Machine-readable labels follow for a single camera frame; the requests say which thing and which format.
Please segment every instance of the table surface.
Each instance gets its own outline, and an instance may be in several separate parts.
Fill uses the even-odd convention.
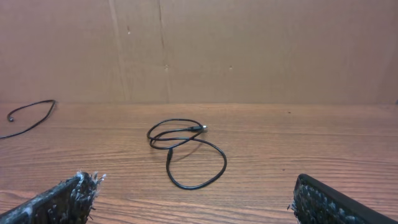
[[[37,105],[5,119],[20,104],[0,104],[0,135],[44,116]],[[165,171],[167,151],[146,132],[168,118],[207,125],[202,139],[227,155],[225,173],[204,189],[182,190]],[[162,130],[185,126],[175,123]],[[59,103],[40,126],[0,140],[0,212],[76,171],[107,177],[89,223],[296,223],[287,206],[306,173],[398,220],[398,106],[107,105]],[[213,148],[189,142],[170,169],[186,185],[222,168]]]

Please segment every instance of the cardboard wall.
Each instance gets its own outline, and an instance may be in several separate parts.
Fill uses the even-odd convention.
[[[2,0],[0,102],[395,103],[396,0]]]

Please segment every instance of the cable plug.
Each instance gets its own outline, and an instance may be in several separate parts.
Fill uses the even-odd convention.
[[[193,132],[200,131],[200,130],[201,130],[201,126],[199,126],[199,125],[187,128],[187,131],[193,131]],[[207,131],[207,126],[206,125],[203,125],[203,130]]]

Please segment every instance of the black cable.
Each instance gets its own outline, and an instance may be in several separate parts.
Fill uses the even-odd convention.
[[[55,100],[44,100],[44,101],[40,101],[40,102],[36,102],[36,103],[29,104],[29,105],[27,105],[27,106],[21,106],[20,108],[17,108],[17,109],[15,109],[15,110],[11,111],[11,112],[7,115],[7,120],[8,120],[9,122],[13,122],[13,121],[14,121],[14,118],[11,116],[13,113],[15,113],[16,111],[19,111],[19,110],[21,110],[21,109],[24,109],[24,108],[26,108],[26,107],[28,107],[28,106],[37,105],[37,104],[39,104],[39,103],[52,103],[52,104],[51,104],[51,107],[50,107],[50,109],[49,109],[49,112],[47,113],[47,115],[45,115],[45,117],[44,117],[43,119],[41,119],[41,120],[38,121],[37,123],[33,124],[31,127],[27,128],[27,129],[24,130],[24,131],[20,131],[20,132],[14,133],[14,134],[9,134],[9,135],[6,135],[6,136],[0,136],[0,139],[6,139],[6,138],[14,137],[14,136],[17,136],[17,135],[19,135],[19,134],[25,133],[25,132],[31,130],[32,128],[36,127],[37,125],[39,125],[39,124],[42,123],[43,121],[45,121],[45,120],[48,118],[48,116],[50,116],[51,111],[53,110],[53,108],[54,108],[54,106],[55,106],[55,103],[56,103]]]
[[[168,130],[168,131],[164,131],[164,132],[162,132],[162,133],[157,134],[155,137],[151,137],[151,136],[150,136],[151,132],[152,132],[155,128],[157,128],[159,125],[161,125],[161,124],[163,124],[163,123],[166,123],[166,122],[169,122],[169,121],[189,121],[189,122],[196,123],[198,126],[192,126],[192,127],[189,127],[189,128],[182,128],[182,129]],[[207,128],[207,127],[206,127],[206,126],[203,126],[203,125],[201,125],[199,122],[194,121],[194,120],[191,120],[191,119],[172,118],[172,119],[166,119],[166,120],[164,120],[164,121],[159,122],[158,124],[156,124],[155,126],[153,126],[153,127],[148,131],[148,133],[147,133],[147,138],[150,139],[149,145],[150,145],[151,147],[153,147],[154,149],[168,149],[168,150],[169,150],[169,153],[167,153],[166,171],[167,171],[167,174],[168,174],[169,177],[170,177],[170,180],[171,180],[177,187],[179,187],[179,188],[181,188],[181,189],[184,189],[184,190],[196,190],[196,189],[200,189],[200,188],[202,188],[202,187],[206,187],[207,185],[213,183],[216,179],[218,179],[219,177],[221,177],[221,175],[223,175],[223,173],[224,173],[224,171],[225,171],[225,169],[226,169],[226,156],[225,156],[225,153],[224,153],[220,148],[218,148],[217,146],[215,146],[214,144],[212,144],[212,143],[210,143],[210,142],[208,142],[208,141],[205,141],[205,140],[202,140],[202,139],[196,139],[196,137],[197,137],[198,135],[200,135],[201,133],[204,132],[205,128]],[[174,133],[174,132],[179,132],[179,131],[191,131],[191,132],[196,132],[196,134],[194,134],[194,135],[191,136],[191,137],[161,138],[161,136],[163,136],[163,135],[165,135],[165,134]],[[176,143],[176,144],[174,144],[174,145],[167,146],[167,147],[159,147],[159,146],[155,146],[155,145],[154,145],[156,141],[173,141],[173,140],[182,140],[182,141],[179,142],[179,143]],[[187,142],[189,142],[189,141],[198,141],[198,142],[205,143],[205,144],[207,144],[207,145],[209,145],[209,146],[211,146],[211,147],[217,149],[217,151],[220,152],[220,154],[221,154],[221,155],[223,156],[223,158],[224,158],[224,166],[223,166],[223,168],[221,169],[221,171],[220,171],[217,175],[215,175],[213,178],[211,178],[210,180],[207,180],[206,182],[204,182],[204,183],[202,183],[202,184],[200,184],[200,185],[196,185],[196,186],[184,186],[184,185],[178,183],[178,182],[173,178],[173,176],[172,176],[172,174],[171,174],[171,172],[170,172],[170,168],[169,168],[169,167],[170,167],[170,162],[171,162],[172,156],[173,156],[173,149],[174,149],[175,147],[181,146],[182,144],[185,144],[185,143],[187,143]]]

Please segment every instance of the coiled cable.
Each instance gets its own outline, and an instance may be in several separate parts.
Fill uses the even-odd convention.
[[[153,130],[155,128],[157,128],[159,125],[169,122],[169,121],[189,121],[189,122],[193,122],[195,124],[197,124],[198,126],[192,126],[189,128],[181,128],[181,129],[172,129],[172,130],[168,130],[168,131],[164,131],[161,132],[157,135],[155,135],[154,137],[151,137],[150,134],[151,132],[153,132]],[[155,126],[153,126],[152,128],[150,128],[150,130],[147,133],[147,138],[150,139],[149,141],[149,145],[151,147],[153,147],[154,149],[161,149],[161,150],[169,150],[169,152],[167,153],[167,160],[166,160],[166,171],[167,171],[167,175],[169,175],[170,180],[179,188],[184,189],[184,190],[196,190],[196,189],[200,189],[202,187],[206,187],[207,185],[213,183],[215,180],[217,180],[219,177],[221,177],[221,175],[223,175],[225,169],[226,169],[226,155],[225,153],[217,146],[215,146],[214,144],[202,140],[202,139],[197,139],[196,137],[199,136],[201,133],[203,133],[205,131],[207,127],[201,125],[199,122],[191,120],[191,119],[180,119],[180,118],[172,118],[172,119],[166,119],[164,121],[161,121],[159,123],[157,123]],[[176,138],[162,138],[163,135],[168,134],[168,133],[174,133],[174,132],[180,132],[180,131],[191,131],[191,132],[195,132],[195,134],[191,137],[176,137]],[[156,146],[155,142],[156,141],[174,141],[174,140],[181,140],[179,143],[173,144],[171,146],[166,146],[166,147],[160,147],[160,146]],[[200,184],[200,185],[196,185],[196,186],[185,186],[182,185],[180,183],[178,183],[174,178],[173,175],[170,172],[170,162],[172,160],[172,156],[173,156],[173,150],[174,148],[181,146],[182,144],[185,144],[189,141],[198,141],[198,142],[202,142],[205,143],[213,148],[215,148],[218,152],[220,152],[220,154],[223,156],[224,159],[224,166],[221,169],[221,171],[215,175],[213,178],[211,178],[210,180],[207,180],[206,182]]]

